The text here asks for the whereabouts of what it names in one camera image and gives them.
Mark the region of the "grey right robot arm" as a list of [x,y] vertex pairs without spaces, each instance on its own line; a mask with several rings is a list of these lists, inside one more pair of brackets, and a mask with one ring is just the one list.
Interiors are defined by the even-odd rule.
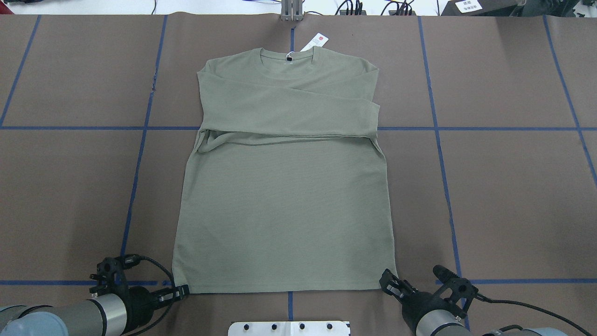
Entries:
[[572,320],[552,311],[524,302],[495,300],[482,295],[471,281],[445,266],[435,265],[433,274],[441,286],[435,292],[416,289],[409,281],[384,270],[379,283],[382,291],[401,304],[403,321],[414,336],[471,336],[465,326],[474,300],[490,304],[510,304],[539,311],[576,328]]

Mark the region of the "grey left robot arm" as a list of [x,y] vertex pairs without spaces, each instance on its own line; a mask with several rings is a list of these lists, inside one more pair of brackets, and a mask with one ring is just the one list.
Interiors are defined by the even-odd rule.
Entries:
[[123,298],[115,293],[92,294],[77,304],[12,305],[1,308],[3,336],[136,336],[152,328],[156,310],[171,307],[190,294],[188,285],[149,292],[128,289]]

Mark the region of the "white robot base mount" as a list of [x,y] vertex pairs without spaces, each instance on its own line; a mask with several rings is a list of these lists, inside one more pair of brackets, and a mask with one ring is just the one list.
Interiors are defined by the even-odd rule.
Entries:
[[235,322],[229,336],[350,336],[349,322],[344,321],[268,321]]

